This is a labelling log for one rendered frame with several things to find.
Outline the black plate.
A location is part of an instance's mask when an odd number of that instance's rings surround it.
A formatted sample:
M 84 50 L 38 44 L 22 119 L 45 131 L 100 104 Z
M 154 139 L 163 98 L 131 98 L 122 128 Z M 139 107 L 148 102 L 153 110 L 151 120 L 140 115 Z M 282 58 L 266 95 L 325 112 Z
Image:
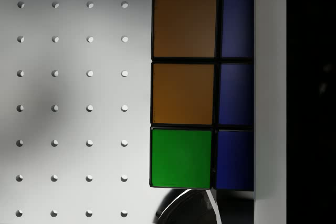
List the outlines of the black plate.
M 219 224 L 220 215 L 210 190 L 171 189 L 158 206 L 154 224 Z

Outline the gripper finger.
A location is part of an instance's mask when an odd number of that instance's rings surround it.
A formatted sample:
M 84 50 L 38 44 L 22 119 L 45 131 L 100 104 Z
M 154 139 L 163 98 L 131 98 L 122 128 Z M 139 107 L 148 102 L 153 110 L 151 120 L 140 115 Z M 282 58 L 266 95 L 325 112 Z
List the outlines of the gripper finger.
M 222 224 L 254 224 L 254 192 L 217 190 L 217 205 Z

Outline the puzzle cube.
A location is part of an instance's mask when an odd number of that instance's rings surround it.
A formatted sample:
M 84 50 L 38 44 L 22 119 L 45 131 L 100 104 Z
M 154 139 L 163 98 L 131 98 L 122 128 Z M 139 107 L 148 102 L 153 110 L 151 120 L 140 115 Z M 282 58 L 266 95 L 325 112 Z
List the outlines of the puzzle cube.
M 254 0 L 152 0 L 155 188 L 254 189 Z

